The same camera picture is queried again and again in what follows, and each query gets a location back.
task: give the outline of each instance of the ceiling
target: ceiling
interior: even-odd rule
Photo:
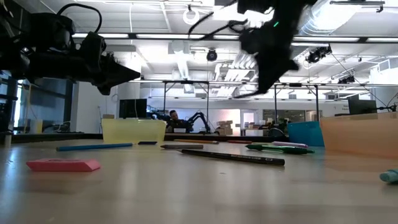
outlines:
[[[16,0],[21,6],[30,12],[57,12],[62,6],[73,3],[73,0]],[[200,16],[203,12],[210,12],[214,1],[203,1],[209,6],[193,7],[198,9]],[[97,8],[103,16],[103,24],[99,32],[150,32],[150,33],[187,33],[190,25],[183,20],[183,13],[186,6],[171,6],[168,4],[109,4],[103,2],[79,2]],[[378,7],[362,7],[342,26],[335,29],[330,35],[383,35],[396,36],[398,34],[398,5],[385,7],[381,13],[376,13]],[[88,32],[94,30],[98,23],[98,15],[87,9],[71,7],[64,12],[65,16],[70,17],[75,22],[78,32]],[[188,18],[192,18],[192,12],[188,13]],[[209,33],[217,27],[225,25],[226,21],[209,19],[195,30],[196,33]],[[228,30],[221,31],[222,34],[229,34]],[[107,40],[108,45],[130,45],[138,48],[142,57],[142,74],[145,78],[169,77],[178,71],[177,61],[180,60],[175,54],[169,54],[168,40]],[[215,72],[216,64],[231,63],[239,52],[239,42],[237,41],[201,41],[188,43],[190,47],[203,47],[204,49],[214,48],[218,53],[218,60],[207,62],[206,52],[196,52],[186,58],[187,67],[196,71]],[[308,65],[304,63],[306,47],[294,47],[292,58],[296,57],[302,64],[297,72],[287,72],[282,78],[284,82],[307,82],[316,79],[317,82],[331,81],[330,77],[345,71],[345,69],[355,68],[355,76],[361,82],[366,82],[369,76],[369,68],[377,65],[378,62],[385,61],[385,56],[398,55],[398,44],[376,45],[376,44],[331,44],[333,54],[336,58],[329,55],[319,63]]]

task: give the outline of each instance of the blue pencil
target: blue pencil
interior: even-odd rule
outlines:
[[[86,150],[86,149],[109,149],[114,147],[128,147],[132,146],[132,143],[121,143],[121,144],[99,144],[99,145],[87,145],[87,146],[60,146],[57,147],[57,151],[75,151],[75,150]]]

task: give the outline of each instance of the green marker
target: green marker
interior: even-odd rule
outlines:
[[[295,155],[302,155],[307,153],[314,153],[313,150],[304,149],[301,147],[292,147],[292,146],[265,146],[265,145],[247,145],[248,149],[255,149],[258,151],[261,150],[268,150],[268,151],[279,151],[286,154],[295,154]]]

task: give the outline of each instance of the yellow plastic bin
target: yellow plastic bin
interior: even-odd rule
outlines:
[[[327,152],[398,159],[396,112],[322,118],[320,126]]]
[[[154,119],[102,119],[105,143],[164,140],[166,123]]]

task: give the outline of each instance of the table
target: table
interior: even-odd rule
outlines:
[[[133,146],[56,152],[75,140],[0,149],[0,223],[396,223],[398,186],[379,180],[397,161],[317,153],[205,150],[278,157],[285,167]],[[97,159],[92,173],[31,172],[40,158]]]

